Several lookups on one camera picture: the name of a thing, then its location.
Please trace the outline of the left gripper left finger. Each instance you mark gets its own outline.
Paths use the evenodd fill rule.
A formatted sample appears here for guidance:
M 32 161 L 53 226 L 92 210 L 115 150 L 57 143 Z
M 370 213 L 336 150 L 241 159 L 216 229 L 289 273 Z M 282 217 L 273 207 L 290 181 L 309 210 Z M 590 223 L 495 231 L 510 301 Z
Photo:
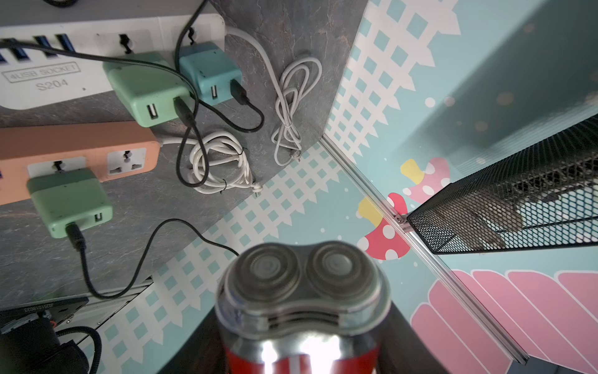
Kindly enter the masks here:
M 229 373 L 214 310 L 207 314 L 182 348 L 159 371 L 159 374 L 163 373 Z

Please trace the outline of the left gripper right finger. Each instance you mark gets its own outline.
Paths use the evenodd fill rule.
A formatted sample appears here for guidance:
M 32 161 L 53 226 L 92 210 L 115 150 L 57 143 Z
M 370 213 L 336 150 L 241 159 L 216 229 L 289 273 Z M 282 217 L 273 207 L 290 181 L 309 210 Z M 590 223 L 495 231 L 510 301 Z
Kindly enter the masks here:
M 378 373 L 448 373 L 393 303 L 382 327 Z

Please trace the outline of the green charger adapter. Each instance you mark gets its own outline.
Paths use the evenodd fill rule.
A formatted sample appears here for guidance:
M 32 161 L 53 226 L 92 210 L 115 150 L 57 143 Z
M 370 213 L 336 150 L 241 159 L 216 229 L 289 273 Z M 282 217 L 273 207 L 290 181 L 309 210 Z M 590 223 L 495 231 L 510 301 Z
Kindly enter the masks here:
M 65 238 L 70 224 L 87 230 L 114 216 L 107 193 L 88 168 L 37 177 L 26 187 L 52 238 Z
M 239 66 L 211 41 L 183 47 L 179 65 L 181 74 L 194 84 L 199 98 L 212 106 L 233 98 L 232 80 L 242 83 Z
M 188 86 L 164 70 L 140 65 L 105 62 L 104 72 L 119 101 L 140 126 L 149 128 L 175 120 L 174 99 L 192 108 Z

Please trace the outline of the orange power strip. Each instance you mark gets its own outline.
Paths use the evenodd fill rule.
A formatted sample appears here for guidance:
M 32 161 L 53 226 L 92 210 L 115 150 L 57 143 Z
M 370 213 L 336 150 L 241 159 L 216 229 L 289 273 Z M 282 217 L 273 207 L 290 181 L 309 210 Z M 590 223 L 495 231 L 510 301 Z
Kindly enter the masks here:
M 89 168 L 101 182 L 152 171 L 160 144 L 136 122 L 1 129 L 1 204 L 30 198 L 26 183 Z

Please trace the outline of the white power strip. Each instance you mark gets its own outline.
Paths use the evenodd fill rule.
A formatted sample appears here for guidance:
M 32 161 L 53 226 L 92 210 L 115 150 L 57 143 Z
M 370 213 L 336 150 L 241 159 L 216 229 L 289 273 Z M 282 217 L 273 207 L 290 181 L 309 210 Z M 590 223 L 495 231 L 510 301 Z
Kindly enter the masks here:
M 156 51 L 167 62 L 186 15 L 6 26 L 2 41 L 27 41 L 109 57 Z M 1 50 L 1 106 L 26 110 L 111 90 L 101 62 L 23 48 Z

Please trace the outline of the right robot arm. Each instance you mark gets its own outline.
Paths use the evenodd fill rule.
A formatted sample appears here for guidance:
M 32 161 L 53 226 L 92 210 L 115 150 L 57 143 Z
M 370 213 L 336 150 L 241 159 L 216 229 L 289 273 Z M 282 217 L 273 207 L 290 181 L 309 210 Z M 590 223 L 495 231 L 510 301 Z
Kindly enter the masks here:
M 75 333 L 92 339 L 92 359 L 74 341 L 59 341 Z M 101 337 L 95 329 L 69 327 L 57 331 L 47 313 L 33 313 L 1 327 L 2 373 L 96 373 L 101 353 Z

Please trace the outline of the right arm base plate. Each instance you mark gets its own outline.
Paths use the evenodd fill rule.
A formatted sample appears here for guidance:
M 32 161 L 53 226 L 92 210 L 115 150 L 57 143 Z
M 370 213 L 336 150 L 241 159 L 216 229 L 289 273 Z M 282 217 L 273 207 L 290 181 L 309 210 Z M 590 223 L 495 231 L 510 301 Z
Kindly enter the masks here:
M 44 302 L 33 302 L 18 307 L 1 310 L 1 327 L 11 322 L 22 319 L 31 314 L 46 315 L 55 325 L 62 324 L 78 310 L 88 304 L 90 299 L 86 296 L 77 296 L 62 299 L 51 299 Z

